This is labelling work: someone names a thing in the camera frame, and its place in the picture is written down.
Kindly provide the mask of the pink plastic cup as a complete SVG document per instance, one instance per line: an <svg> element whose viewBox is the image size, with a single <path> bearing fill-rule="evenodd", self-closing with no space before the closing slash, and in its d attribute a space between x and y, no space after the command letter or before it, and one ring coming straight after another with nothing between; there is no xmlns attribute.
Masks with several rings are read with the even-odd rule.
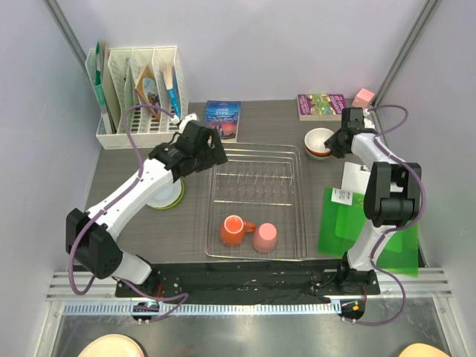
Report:
<svg viewBox="0 0 476 357"><path fill-rule="evenodd" d="M261 224L254 232L252 245L260 253L268 253L274 250L277 244L277 228L269 223Z"/></svg>

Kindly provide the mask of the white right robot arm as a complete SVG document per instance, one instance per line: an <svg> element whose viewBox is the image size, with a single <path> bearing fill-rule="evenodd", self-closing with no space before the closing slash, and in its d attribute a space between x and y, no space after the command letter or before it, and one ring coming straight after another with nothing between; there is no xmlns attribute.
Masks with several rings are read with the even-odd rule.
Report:
<svg viewBox="0 0 476 357"><path fill-rule="evenodd" d="M335 276L338 289L346 294L370 283L371 274L381 270L376 263L389 239L417 223L426 200L421 166L386 147L382 135L365 126L366 116L362 108L343 109L341 128L324 142L336 158L353 154L370 169L363 204L367 221Z"/></svg>

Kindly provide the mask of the mint green bowl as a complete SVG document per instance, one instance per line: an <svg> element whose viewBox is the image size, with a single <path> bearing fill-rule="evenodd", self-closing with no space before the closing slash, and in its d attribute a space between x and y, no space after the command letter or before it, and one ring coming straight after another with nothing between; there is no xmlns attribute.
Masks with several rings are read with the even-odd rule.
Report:
<svg viewBox="0 0 476 357"><path fill-rule="evenodd" d="M314 159L314 160L317 160L317 161L327 160L327 159L329 159L329 158L332 157L332 155L331 155L330 153L329 153L328 155L316 155L316 154L314 154L313 152L306 151L306 154L307 154L310 158L312 158L312 159Z"/></svg>

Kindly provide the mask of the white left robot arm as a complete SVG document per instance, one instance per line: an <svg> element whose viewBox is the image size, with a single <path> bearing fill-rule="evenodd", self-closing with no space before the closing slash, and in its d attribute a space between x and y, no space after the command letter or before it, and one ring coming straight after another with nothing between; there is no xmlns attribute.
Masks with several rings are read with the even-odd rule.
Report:
<svg viewBox="0 0 476 357"><path fill-rule="evenodd" d="M190 120L180 125L172 143L157 145L136 173L114 193L86 212L75 208L66 217L65 250L97 279L116 277L132 283L141 296L158 288L158 278L144 259L122 251L117 239L129 220L152 198L179 179L227 162L219 133Z"/></svg>

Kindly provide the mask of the metal wire dish rack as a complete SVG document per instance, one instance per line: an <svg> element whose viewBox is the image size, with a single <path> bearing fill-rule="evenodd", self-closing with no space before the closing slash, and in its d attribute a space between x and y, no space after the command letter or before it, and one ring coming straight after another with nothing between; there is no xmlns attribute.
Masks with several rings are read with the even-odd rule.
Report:
<svg viewBox="0 0 476 357"><path fill-rule="evenodd" d="M300 151L293 145L225 143L227 162L213 167L209 178L209 257L236 260L304 260L307 255ZM277 229L277 244L268 253L258 252L252 235L236 247L224 245L220 226L237 215L260 226Z"/></svg>

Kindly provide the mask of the white orange bowl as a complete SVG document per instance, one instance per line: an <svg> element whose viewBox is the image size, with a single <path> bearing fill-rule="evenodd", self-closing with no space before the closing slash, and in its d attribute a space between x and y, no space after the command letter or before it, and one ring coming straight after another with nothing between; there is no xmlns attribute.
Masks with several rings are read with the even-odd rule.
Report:
<svg viewBox="0 0 476 357"><path fill-rule="evenodd" d="M307 132L304 137L304 147L306 151L313 152L316 155L328 155L331 150L326 148L325 141L329 139L334 132L326 128L315 128Z"/></svg>

